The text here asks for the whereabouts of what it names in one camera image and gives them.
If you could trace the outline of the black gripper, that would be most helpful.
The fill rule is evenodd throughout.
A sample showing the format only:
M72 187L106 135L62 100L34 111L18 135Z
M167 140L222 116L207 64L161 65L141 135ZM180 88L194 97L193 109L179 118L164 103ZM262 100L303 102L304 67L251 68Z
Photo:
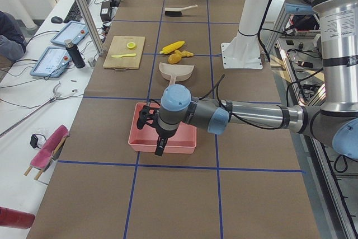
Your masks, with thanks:
M165 150L165 147L167 145L167 141L168 138L173 137L176 132L177 129L174 130L165 130L161 127L158 127L156 129L157 134L159 135L158 139L157 139L157 146L156 146L156 150L155 150L155 155L156 156L162 156Z

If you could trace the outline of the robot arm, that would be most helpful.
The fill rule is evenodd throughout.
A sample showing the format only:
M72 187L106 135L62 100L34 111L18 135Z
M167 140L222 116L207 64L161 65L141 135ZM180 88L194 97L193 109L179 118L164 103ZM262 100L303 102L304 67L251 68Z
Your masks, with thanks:
M357 0L286 0L308 4L320 19L326 98L321 106L286 107L192 97L183 85L168 86L154 115L155 153L163 154L180 123L221 134L229 123L290 129L337 153L357 158Z

